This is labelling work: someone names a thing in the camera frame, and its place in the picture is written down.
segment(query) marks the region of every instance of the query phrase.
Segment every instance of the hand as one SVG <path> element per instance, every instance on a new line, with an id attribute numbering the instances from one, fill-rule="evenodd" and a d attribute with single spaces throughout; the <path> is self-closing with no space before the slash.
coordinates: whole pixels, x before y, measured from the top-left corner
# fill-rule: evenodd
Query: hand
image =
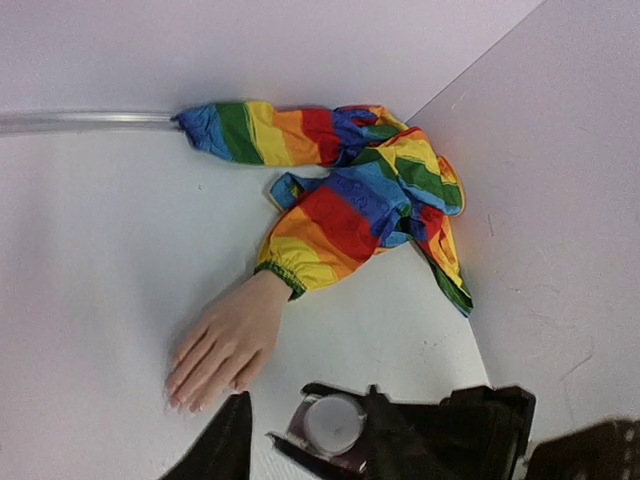
<path id="1" fill-rule="evenodd" d="M 173 359 L 171 406 L 196 412 L 228 386 L 246 389 L 275 348 L 291 291 L 262 270 L 209 309 Z"/>

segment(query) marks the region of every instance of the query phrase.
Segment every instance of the elastic cuff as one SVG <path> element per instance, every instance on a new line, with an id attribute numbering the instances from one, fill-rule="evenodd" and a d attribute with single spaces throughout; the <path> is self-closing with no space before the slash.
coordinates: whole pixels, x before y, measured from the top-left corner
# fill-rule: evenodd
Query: elastic cuff
<path id="1" fill-rule="evenodd" d="M 269 270 L 270 272 L 275 273 L 284 283 L 286 283 L 293 292 L 291 293 L 291 297 L 289 300 L 295 300 L 300 298 L 303 293 L 307 291 L 307 289 L 302 285 L 302 282 L 298 280 L 298 277 L 294 275 L 293 272 L 283 268 L 274 262 L 262 262 L 259 264 L 253 273 L 258 273 L 261 270 Z"/>

